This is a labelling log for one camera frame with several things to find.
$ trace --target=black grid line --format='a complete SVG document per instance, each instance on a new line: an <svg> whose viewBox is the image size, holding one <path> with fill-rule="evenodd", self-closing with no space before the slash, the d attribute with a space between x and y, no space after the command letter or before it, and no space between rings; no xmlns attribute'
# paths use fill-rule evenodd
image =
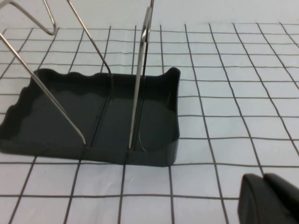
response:
<svg viewBox="0 0 299 224"><path fill-rule="evenodd" d="M16 205L15 205L15 207L14 207L14 211L13 211L13 213L12 213L10 219L9 219L8 224L11 224L11 223L13 222L14 216L15 216L15 214L16 214L16 212L17 212L17 209L18 209L18 207L19 207L20 201L21 201L21 199L22 199L22 197L23 197L23 193L24 193L24 191L25 191L25 188L26 188L26 185L27 185L27 183L28 183L29 177L30 177L30 175L31 175L31 172L32 172L32 169L33 169L33 166L34 166L35 161L36 161L36 156L34 157L33 162L32 162L32 165L30 166L28 175L27 175L26 180L25 180L25 182L24 182L24 184L23 184L21 193L20 193L20 195L18 196L18 201L17 201L17 203L16 203Z"/></svg>
<svg viewBox="0 0 299 224"><path fill-rule="evenodd" d="M27 38L25 39L24 43L22 44L21 48L17 51L17 53L20 53L20 51L22 50L22 48L24 47L24 45L26 44L29 36L31 35L33 31L33 28L30 30ZM8 64L8 66L6 67L6 69L4 70L4 72L2 73L2 75L0 76L0 79L4 76L4 74L7 72L7 70L9 69L9 67L12 65L13 61L15 60L15 56L13 57L13 59L11 60L11 62Z"/></svg>
<svg viewBox="0 0 299 224"><path fill-rule="evenodd" d="M275 54L275 56L277 57L277 59L280 61L280 63L282 64L283 68L285 69L285 71L288 73L288 75L290 76L291 80L294 82L295 86L297 87L297 89L299 90L299 86L297 85L297 83L295 82L295 80L293 79L293 77L291 76L291 74L289 73L289 71L286 69L285 64L281 61L280 57L277 55L276 51L273 49L273 47L271 46L271 44L269 43L269 41L267 40L267 38L265 37L264 33L262 32L262 29L260 27L260 25L257 23L257 26L259 28L259 30L261 31L261 34L263 35L264 39L266 40L266 42L268 43L268 45L270 46L270 48L272 49L273 53Z"/></svg>
<svg viewBox="0 0 299 224"><path fill-rule="evenodd" d="M119 208L118 208L117 224L121 224L121 210L122 210L122 200L123 200L123 197L124 197L123 189L124 189L124 186L125 186L125 175L126 175L126 165L123 165L122 177L121 177L120 204L119 204Z"/></svg>
<svg viewBox="0 0 299 224"><path fill-rule="evenodd" d="M0 162L0 165L78 165L79 162ZM97 163L97 162L82 162L80 165L95 165L95 166L107 166L114 165L114 163ZM190 162L190 163L175 163L172 166L191 166L191 165L214 165L213 162ZM239 164L239 163L225 163L225 162L217 162L216 165L223 166L232 166L232 167L256 167L259 168L259 165L249 165L249 164ZM263 168L299 168L295 165L261 165Z"/></svg>
<svg viewBox="0 0 299 224"><path fill-rule="evenodd" d="M8 41L24 41L24 39L18 39L18 38L9 38L7 39ZM30 39L30 41L37 41L37 42L49 42L50 40L41 40L41 39ZM78 42L77 40L57 40L59 42ZM96 42L106 42L107 40L94 40ZM125 40L114 40L114 39L110 39L109 40L110 42L124 42L124 43L133 43L134 41L125 41ZM150 43L160 43L160 41L150 41ZM172 43L172 44L175 44L175 43L187 43L187 42L163 42L163 43ZM213 42L198 42L198 41L190 41L189 43L202 43L202 44L207 44L207 43L213 43ZM217 42L219 44L240 44L238 42ZM264 45L267 45L267 43L260 43L260 42L244 42L244 44L264 44ZM272 45L294 45L296 43L281 43L281 42L277 42L277 43L271 43Z"/></svg>
<svg viewBox="0 0 299 224"><path fill-rule="evenodd" d="M237 31L235 25L234 25L234 28L235 28L235 32L236 32L236 34L237 34L237 36L238 36L238 38L239 38L239 40L240 40L240 42L241 42L241 44L242 44L244 50L245 50L245 52L247 53L247 50L246 50L244 44L242 43L242 40L240 39L240 36L239 36L239 34L238 34L238 31ZM254 64L253 64L253 62L252 62L250 56L247 55L247 57L248 57L248 59L250 60L250 63L252 64L252 66L254 67L254 70L255 70L255 72L256 72L258 78L260 79L261 84L263 85L263 87L264 87L264 89L265 89L265 91L266 91L266 93L267 93L267 95L268 95L269 100L272 102L272 104L273 104L273 106L274 106L274 108L275 108L275 110L276 110L276 113L277 113L277 115L280 117L280 120L281 120L281 122L282 122L282 124L283 124L283 126L284 126L284 128L285 128L285 131L286 131L287 135L289 136L289 139L291 140L291 142L292 142L292 144L293 144L293 146L294 146L294 148L295 148L295 150L296 150L296 152L297 152L297 154L298 154L298 156L299 156L299 151L298 151L298 149L297 149L297 147L296 147L296 145L295 145L295 143L294 143L294 140L292 139L292 137L291 137L291 135L290 135L288 129L286 128L285 122L284 122L284 120L282 119L282 117L281 117L281 115L280 115L280 113L279 113L279 111L278 111L278 108L276 107L275 103L273 102L273 100L272 100L272 98L271 98L271 96L270 96L270 94L269 94L269 92L268 92L268 90L267 90L265 84L263 83L263 81L262 81L262 79L261 79L261 77L260 77L258 71L256 70L256 67L254 66Z"/></svg>
<svg viewBox="0 0 299 224"><path fill-rule="evenodd" d="M131 75L133 74L134 72L134 59L135 59L135 46L136 46L136 29L137 29L137 26L135 26L135 32L134 32L134 44L133 44L133 60L132 60L132 69L131 69Z"/></svg>
<svg viewBox="0 0 299 224"><path fill-rule="evenodd" d="M163 41L162 41L162 26L161 25L160 25L160 41L161 41L162 74L164 74Z"/></svg>
<svg viewBox="0 0 299 224"><path fill-rule="evenodd" d="M30 79L30 78L29 77L3 77L2 79ZM193 79L182 79L182 78L180 79L180 81L195 82L195 80L193 80ZM227 83L227 80L197 79L197 82ZM230 80L230 82L231 83L260 83L260 81L255 81L255 80ZM264 83L293 83L293 81L289 81L289 80L265 80L263 82Z"/></svg>
<svg viewBox="0 0 299 224"><path fill-rule="evenodd" d="M160 40L161 40L162 73L164 74L164 59L163 59L163 44L162 44L163 43L162 42L162 25L160 25ZM169 174L170 201L171 201L171 223L175 224L171 166L168 167L168 174Z"/></svg>
<svg viewBox="0 0 299 224"><path fill-rule="evenodd" d="M109 42L110 32L111 32L111 26L109 27L109 31L108 31L108 37L107 37L106 48L105 48L105 53L104 53L104 59L106 59L106 54L107 54L107 49L108 49L108 42ZM103 71L103 67L104 67L104 62L102 62L102 66L101 66L100 72Z"/></svg>
<svg viewBox="0 0 299 224"><path fill-rule="evenodd" d="M69 203L67 205L67 209L66 209L66 213L65 213L65 217L64 217L64 224L66 224L67 219L69 217L69 213L70 213L70 209L71 209L71 202L72 202L72 199L74 197L74 191L75 191L75 187L76 187L76 182L77 182L80 166L81 166L81 160L79 160L79 163L78 163L77 168L76 168L74 181L73 181L73 184L72 184L72 187L71 187L71 195L69 196L70 199L69 199Z"/></svg>
<svg viewBox="0 0 299 224"><path fill-rule="evenodd" d="M48 53L49 53L49 51L50 51L50 49L51 49L53 43L54 43L54 41L55 41L55 39L56 39L56 37L57 37L58 32L59 32L59 27L58 27L58 29L57 29L57 32L56 32L56 34L55 34L55 36L54 36L54 38L53 38L53 40L52 40L52 42L51 42L51 44L50 44L50 46L49 46L49 48L48 48L48 50L47 50L45 56L44 56L43 59L42 59L42 62L39 64L39 66L38 66L37 69L40 69L41 65L42 65L43 62L45 61L45 59L46 59L46 57L47 57L47 55L48 55Z"/></svg>
<svg viewBox="0 0 299 224"><path fill-rule="evenodd" d="M73 58L73 61L71 62L71 66L70 66L70 68L69 68L68 73L70 73L70 71L71 71L71 69L72 69L72 67L73 67L73 65L74 65L74 62L75 62L75 60L76 60L76 57L77 57L77 54L78 54L78 51L79 51L79 48L80 48L80 45L81 45L81 42L82 42L82 39L83 39L83 35L84 35L84 30L82 30L82 35L81 35L81 37L80 37L80 41L79 41L79 44L78 44L78 46L77 46L77 50L76 50L76 52L75 52L75 56L74 56L74 58Z"/></svg>
<svg viewBox="0 0 299 224"><path fill-rule="evenodd" d="M9 50L0 50L0 52L10 52ZM22 52L29 52L29 53L46 53L45 50L22 50ZM98 54L97 52L93 51L66 51L66 50L51 50L50 53L80 53L80 54ZM107 52L106 55L132 55L133 52ZM160 55L161 53L148 53L148 55ZM163 53L164 55L188 55L188 53ZM192 53L193 55L218 55L218 53ZM221 53L221 55L232 55L232 56L240 56L247 54L243 53ZM249 54L250 56L274 56L275 54ZM278 56L299 56L299 54L277 54Z"/></svg>
<svg viewBox="0 0 299 224"><path fill-rule="evenodd" d="M135 32L134 32L134 44L133 44L133 56L132 56L132 69L131 69L131 75L133 75L134 72L134 58L135 58L135 46L136 46L136 29L137 26L135 26ZM122 200L123 200L123 190L125 186L125 175L126 175L126 165L123 165L122 168L122 177L121 177L121 195L120 195L120 203L118 208L118 217L117 217L117 223L121 224L121 210L122 210Z"/></svg>
<svg viewBox="0 0 299 224"><path fill-rule="evenodd" d="M39 63L27 63L28 65L39 65ZM65 63L43 63L44 65L65 65L70 66L70 64ZM76 64L76 66L99 66L97 64ZM131 67L131 64L110 64L110 67L119 66L119 67ZM147 65L147 67L162 68L161 65ZM167 64L164 67L177 67L177 68L192 68L192 66L176 66L174 64ZM193 66L194 68L222 68L222 66ZM252 66L225 66L226 68L253 68ZM283 69L283 66L256 66L256 68L261 69ZM299 69L299 66L287 66L286 68Z"/></svg>
<svg viewBox="0 0 299 224"><path fill-rule="evenodd" d="M79 47L80 47L83 35L84 35L84 30L82 31L81 39L79 41L77 49L79 49ZM74 56L74 59L72 61L72 65L73 65L73 63L76 59L76 56L77 56L77 54L75 54L75 56ZM72 199L73 199L73 195L74 195L74 191L75 191L75 187L76 187L76 182L77 182L77 178L78 178L79 169L80 169L80 166L81 166L81 161L82 161L82 159L79 160L79 163L78 163L77 168L76 168L73 184L72 184L72 187L71 187L71 195L70 195L69 203L67 205L67 209L66 209L66 213L65 213L65 217L64 217L64 224L66 224L69 213L70 213L71 203L72 203Z"/></svg>
<svg viewBox="0 0 299 224"><path fill-rule="evenodd" d="M216 137L216 138L193 138L193 137L181 137L179 139L193 139L193 140L220 140L220 139L250 139L244 136L234 136L234 137ZM277 141L289 141L289 139L279 139L279 138L263 138L263 137L252 137L252 139L261 140L277 140Z"/></svg>
<svg viewBox="0 0 299 224"><path fill-rule="evenodd" d="M17 93L0 93L0 96L19 96ZM198 97L196 95L190 95L190 96L178 96L178 98L190 98L190 97ZM201 96L201 98L214 98L214 99L233 99L234 97L209 97L209 96ZM269 99L268 97L236 97L236 99ZM271 99L298 99L298 97L271 97Z"/></svg>
<svg viewBox="0 0 299 224"><path fill-rule="evenodd" d="M167 194L124 194L124 197L170 197ZM0 195L0 197L18 197L18 195ZM23 195L22 197L29 198L70 198L69 195ZM120 197L120 195L74 195L73 198L109 198L109 197ZM188 195L173 195L173 197L179 198L194 198L194 199L212 199L220 200L220 197L211 196L188 196ZM224 200L239 200L238 197L224 197Z"/></svg>
<svg viewBox="0 0 299 224"><path fill-rule="evenodd" d="M190 52L190 60L191 60L192 69L193 69L193 73L194 73L194 79L196 81L197 80L196 72L195 72L195 68L194 68L194 64L193 64L192 53L191 53L191 48L190 48L190 44L189 44L188 32L187 32L187 26L186 25L185 25L185 32L186 32L186 39L187 39L187 43L188 43L188 49L189 49L189 52ZM214 162L214 168L215 168L215 172L216 172L216 179L217 179L217 184L218 184L218 189L219 189L219 195L220 195L220 198L221 198L223 213L224 213L226 224L229 224L228 215L227 215L226 208L225 208L225 205L224 205L224 200L223 200L223 195L222 195L222 190L221 190L221 185L220 185L220 179L219 179L219 174L218 174L218 168L217 168L217 165L216 165L216 159L215 159L215 155L214 155L214 152L213 152L213 148L212 148L212 144L211 144L211 140L210 140L210 136L209 136L209 131L208 131L208 128L207 128L207 123L206 123L204 108L203 108L203 105L202 105L202 100L201 100L201 97L200 97L198 82L196 82L196 88L197 88L198 97L199 97L199 101L200 101L201 113L203 115L203 120L204 120L204 124L205 124L206 136L207 136L207 140L208 140L208 143L209 143L212 159L213 159L213 162Z"/></svg>
<svg viewBox="0 0 299 224"><path fill-rule="evenodd" d="M229 77L228 77L228 73L226 72L224 63L223 63L223 61L222 61L222 57L221 57L220 52L219 52L219 49L218 49L218 47L217 47L217 44L216 44L216 41L215 41L215 38L214 38L214 35L213 35L213 32L212 32L211 24L209 24L209 27L210 27L210 31L211 31L211 35L212 35L212 39L213 39L213 41L214 41L214 43L215 43L215 47L216 47L216 50L217 50L218 55L219 55L219 59L220 59L221 65L222 65L222 67L223 67L223 70L224 70L226 79L227 79L227 81L228 81L229 88L230 88L230 90L231 90L231 92L232 92L232 95L233 95L233 97L234 97L235 104L236 104L236 106L238 107L239 114L240 114L240 116L241 116L241 118L242 118L242 121L243 121L244 126L245 126L246 131L247 131L247 134L248 134L248 136L249 136L249 139L250 139L250 142L251 142L251 145L252 145L252 148L253 148L255 157L256 157L256 161L257 161L257 163L258 163L258 165L259 165L259 168L260 168L260 170L261 170L262 175L264 175L263 169L262 169L262 167L261 167L261 162L260 162L260 160L259 160L259 158L258 158L258 156L257 156L256 146L255 146L255 144L254 144L254 142L253 142L253 139L252 139L251 133L250 133L250 131L249 131L248 125L247 125L247 123L246 123L246 121L245 121L245 118L243 117L243 114L242 114L241 108L240 108L240 106L239 106L239 103L238 103L238 101L237 101L237 99L236 99L236 97L235 97L235 92L234 92L234 89L233 89L233 87L232 87L232 85L231 85L231 83L230 83L230 80L229 80Z"/></svg>
<svg viewBox="0 0 299 224"><path fill-rule="evenodd" d="M285 27L283 26L283 24L279 23L282 27L282 29L284 29L285 33L289 36L289 38L293 41L293 43L299 48L298 44L294 41L294 39L288 34L288 32L286 31Z"/></svg>

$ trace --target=stainless steel rod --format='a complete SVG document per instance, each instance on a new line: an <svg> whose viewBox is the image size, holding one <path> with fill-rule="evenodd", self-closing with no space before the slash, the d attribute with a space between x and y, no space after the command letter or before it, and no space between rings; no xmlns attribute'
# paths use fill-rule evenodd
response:
<svg viewBox="0 0 299 224"><path fill-rule="evenodd" d="M139 86L140 86L141 67L142 67L142 59L143 59L143 50L144 50L144 44L149 40L148 28L151 23L151 15L152 15L152 7L148 7L146 11L143 27L142 27L142 33L141 33L140 45L139 45L138 64L137 64L135 91L134 91L134 99L133 99L133 111L132 111L131 129L130 129L129 147L128 147L129 149L131 149L132 141L133 141L136 110L137 110L138 95L139 95Z"/></svg>
<svg viewBox="0 0 299 224"><path fill-rule="evenodd" d="M78 13L76 12L76 10L75 10L74 6L72 5L72 3L70 2L70 0L67 0L67 2L69 3L69 5L70 5L72 11L74 12L76 18L79 20L81 26L83 27L84 31L86 32L86 34L87 34L87 36L88 36L88 38L89 38L89 40L92 42L94 48L96 49L97 53L99 54L100 58L102 59L104 65L106 66L106 68L107 68L107 70L108 70L108 73L109 73L109 76L112 78L111 70L110 70L110 68L109 68L109 66L108 66L108 64L107 64L107 62L106 62L106 60L104 59L103 55L101 54L99 48L97 47L96 43L94 42L92 36L89 34L89 32L88 32L86 26L84 25L84 23L83 23L82 20L80 19Z"/></svg>
<svg viewBox="0 0 299 224"><path fill-rule="evenodd" d="M86 139L80 129L74 124L74 122L67 115L64 108L60 105L60 103L55 99L52 93L47 89L47 87L42 83L42 81L37 77L37 75L27 66L27 64L21 59L19 54L14 50L14 48L8 43L8 41L4 38L2 34L0 34L0 39L5 43L5 45L10 49L10 51L14 54L14 56L21 62L24 68L30 73L32 79L37 83L37 85L42 89L42 91L47 95L47 97L51 100L54 106L62 113L62 115L67 119L67 121L72 125L72 127L76 130L76 132L82 138L84 145L86 145Z"/></svg>

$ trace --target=black plastic piece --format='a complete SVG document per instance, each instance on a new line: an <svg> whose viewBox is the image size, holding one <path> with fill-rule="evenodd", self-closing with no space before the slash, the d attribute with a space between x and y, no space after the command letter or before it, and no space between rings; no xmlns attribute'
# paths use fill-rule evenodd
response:
<svg viewBox="0 0 299 224"><path fill-rule="evenodd" d="M35 72L84 134L87 146L31 79L0 126L4 153L169 166L176 158L180 71L142 78L133 150L128 150L135 76Z"/></svg>
<svg viewBox="0 0 299 224"><path fill-rule="evenodd" d="M277 176L266 175L266 179L271 184L253 174L243 176L238 207L240 224L299 224L290 210L295 209L289 203L292 200L284 203L277 195L277 189L283 189L285 195L297 197L299 189Z"/></svg>

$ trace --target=metal wire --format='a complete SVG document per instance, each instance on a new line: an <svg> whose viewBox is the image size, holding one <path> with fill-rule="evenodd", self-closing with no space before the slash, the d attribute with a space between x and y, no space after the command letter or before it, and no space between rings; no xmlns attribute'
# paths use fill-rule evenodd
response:
<svg viewBox="0 0 299 224"><path fill-rule="evenodd" d="M52 16L52 13L50 11L50 8L48 7L48 3L46 0L43 0L45 3L45 6L47 8L48 14L51 18L52 24L53 24L53 31L49 31L46 29L39 21L37 21L33 16L31 16L26 10L24 10L20 5L15 3L11 0L6 0L0 3L0 9L3 8L7 4L11 4L17 9L19 9L21 12L23 12L28 18L30 18L36 25L38 25L43 31L45 31L49 35L55 35L57 33L57 26L54 21L54 18ZM5 45L9 48L9 50L14 54L14 56L20 61L20 63L24 66L24 68L29 72L32 79L37 83L37 85L42 89L42 91L46 94L46 96L51 100L51 102L54 104L54 106L62 113L62 115L67 119L67 121L70 123L70 125L75 129L75 131L80 135L84 145L86 145L86 139L80 129L74 124L74 122L71 120L71 118L66 113L65 109L60 105L60 103L55 99L55 97L52 95L52 93L47 89L47 87L42 83L42 81L37 77L37 75L28 67L28 65L22 60L22 58L19 56L19 54L15 51L15 49L9 44L9 42L4 38L4 36L0 33L0 39L5 43Z"/></svg>
<svg viewBox="0 0 299 224"><path fill-rule="evenodd" d="M135 91L134 91L134 100L133 100L133 111L132 111L132 120L131 120L131 129L130 129L130 137L129 137L129 149L132 147L133 134L134 134L134 126L135 126L135 117L137 110L137 102L139 95L139 85L140 85L140 76L141 76L141 66L143 59L143 50L144 45L149 40L149 26L151 23L151 15L152 15L152 7L148 7L144 19L144 23L142 26L140 45L139 45L139 53L138 53L138 64L137 64L137 73L136 73L136 83L135 83Z"/></svg>
<svg viewBox="0 0 299 224"><path fill-rule="evenodd" d="M10 4L19 9L22 13L24 13L31 21L33 21L36 25L38 25L39 28L41 28L43 31L45 31L49 35L55 35L57 33L57 25L55 23L55 20L52 16L52 12L48 6L47 0L43 0L47 12L49 14L49 17L51 19L52 25L53 25L53 31L49 31L43 24L41 24L36 18L34 18L31 14L29 14L25 9L22 8L18 3L12 1L12 0L5 0L0 3L0 9L3 8L5 5Z"/></svg>

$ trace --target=white grid surface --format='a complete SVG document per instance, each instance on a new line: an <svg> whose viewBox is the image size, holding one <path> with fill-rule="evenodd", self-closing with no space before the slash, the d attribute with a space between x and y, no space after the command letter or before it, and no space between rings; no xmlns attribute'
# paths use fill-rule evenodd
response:
<svg viewBox="0 0 299 224"><path fill-rule="evenodd" d="M135 74L140 30L92 29L113 73ZM31 69L106 72L82 29L6 29ZM147 75L181 70L180 141L168 168L0 154L0 224L237 224L241 178L299 187L299 25L151 32ZM0 121L29 74L0 43Z"/></svg>

